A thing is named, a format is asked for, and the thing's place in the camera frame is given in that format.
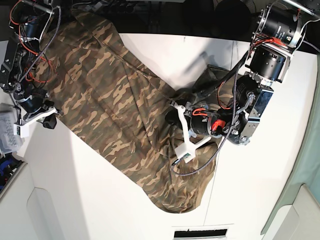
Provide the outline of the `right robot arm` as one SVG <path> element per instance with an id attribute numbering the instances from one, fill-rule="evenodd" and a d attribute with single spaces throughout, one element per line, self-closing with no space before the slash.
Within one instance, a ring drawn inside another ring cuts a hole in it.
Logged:
<path id="1" fill-rule="evenodd" d="M 61 113 L 44 88 L 54 74 L 45 54 L 50 44 L 41 47 L 54 16 L 60 24 L 59 0 L 18 0 L 9 12 L 8 26 L 13 33 L 0 66 L 0 88 L 10 96 L 17 111 L 15 125 L 19 135 L 23 127 L 33 122 L 54 129 L 56 116 Z"/>

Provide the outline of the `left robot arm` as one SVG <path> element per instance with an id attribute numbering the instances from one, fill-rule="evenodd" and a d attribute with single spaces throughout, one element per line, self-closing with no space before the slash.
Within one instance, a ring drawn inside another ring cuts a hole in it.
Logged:
<path id="1" fill-rule="evenodd" d="M 171 102 L 166 122 L 185 133 L 247 144 L 274 93 L 272 84 L 283 81 L 304 42 L 307 24 L 320 19 L 317 0 L 287 4 L 291 10 L 268 4 L 239 62 L 231 70 L 208 65 L 191 92 Z"/>

